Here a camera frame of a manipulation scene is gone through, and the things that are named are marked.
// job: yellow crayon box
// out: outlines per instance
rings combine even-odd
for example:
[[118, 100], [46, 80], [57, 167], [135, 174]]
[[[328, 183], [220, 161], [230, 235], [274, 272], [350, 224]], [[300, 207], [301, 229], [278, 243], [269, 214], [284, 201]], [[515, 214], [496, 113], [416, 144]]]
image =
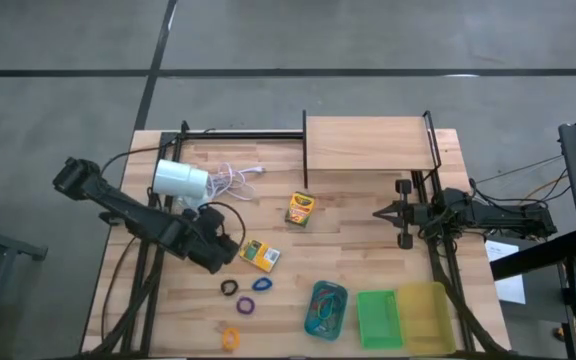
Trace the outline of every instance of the yellow crayon box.
[[264, 244], [257, 240], [250, 240], [248, 243], [241, 247], [239, 256], [247, 262], [255, 265], [265, 272], [270, 272], [272, 267], [279, 259], [280, 252], [273, 249], [268, 244]]
[[286, 222], [305, 227], [314, 208], [315, 198], [313, 196], [294, 192], [290, 199], [290, 207], [286, 211]]

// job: yellow plastic container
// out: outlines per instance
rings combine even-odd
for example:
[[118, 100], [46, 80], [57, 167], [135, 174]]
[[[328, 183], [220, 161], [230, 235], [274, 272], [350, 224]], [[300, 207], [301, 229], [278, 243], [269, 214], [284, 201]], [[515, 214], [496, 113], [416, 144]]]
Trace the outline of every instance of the yellow plastic container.
[[405, 347], [414, 356], [455, 352], [446, 291], [438, 282], [416, 283], [397, 290]]

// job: plastic tray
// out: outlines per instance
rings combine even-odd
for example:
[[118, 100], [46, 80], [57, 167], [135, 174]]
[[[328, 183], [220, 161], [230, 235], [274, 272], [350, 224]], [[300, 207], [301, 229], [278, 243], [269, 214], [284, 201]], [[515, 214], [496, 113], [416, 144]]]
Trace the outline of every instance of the plastic tray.
[[414, 356], [455, 352], [446, 291], [437, 282], [404, 285], [397, 290], [406, 348]]
[[398, 349], [403, 345], [395, 292], [362, 291], [357, 294], [359, 334], [364, 349]]
[[[329, 295], [332, 298], [321, 303], [322, 294], [332, 294]], [[332, 310], [328, 308], [331, 301], [335, 304]], [[329, 281], [317, 281], [312, 289], [312, 297], [310, 298], [310, 304], [308, 305], [308, 311], [306, 313], [304, 330], [306, 330], [308, 334], [322, 339], [331, 341], [337, 339], [343, 326], [347, 302], [348, 291], [346, 291], [343, 286]], [[320, 315], [323, 315], [326, 319], [322, 320]]]

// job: gray floor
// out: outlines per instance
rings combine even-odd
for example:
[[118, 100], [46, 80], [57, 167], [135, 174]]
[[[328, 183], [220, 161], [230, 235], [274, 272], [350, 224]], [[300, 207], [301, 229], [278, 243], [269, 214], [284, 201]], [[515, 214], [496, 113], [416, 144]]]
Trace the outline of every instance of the gray floor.
[[[0, 69], [148, 68], [167, 1], [0, 0]], [[576, 68], [576, 0], [180, 0], [163, 68]], [[0, 311], [0, 358], [74, 354], [107, 228], [99, 208], [56, 193], [68, 156], [128, 148], [145, 78], [0, 78], [0, 232], [48, 245], [22, 260]], [[320, 115], [433, 112], [457, 128], [470, 175], [559, 153], [576, 122], [576, 77], [160, 79], [147, 129], [298, 128]], [[523, 197], [563, 162], [482, 185]], [[108, 172], [119, 181], [123, 164]], [[576, 228], [570, 195], [551, 204]], [[506, 318], [520, 353], [563, 357], [553, 324]]]

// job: black hair tie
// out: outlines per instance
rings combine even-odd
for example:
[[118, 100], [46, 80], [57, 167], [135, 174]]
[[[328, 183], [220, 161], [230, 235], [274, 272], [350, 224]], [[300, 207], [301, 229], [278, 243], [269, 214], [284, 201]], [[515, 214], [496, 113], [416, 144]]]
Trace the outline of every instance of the black hair tie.
[[226, 295], [226, 296], [232, 296], [237, 292], [237, 289], [239, 289], [239, 284], [237, 284], [237, 282], [235, 280], [226, 280], [224, 282], [221, 283], [221, 293]]

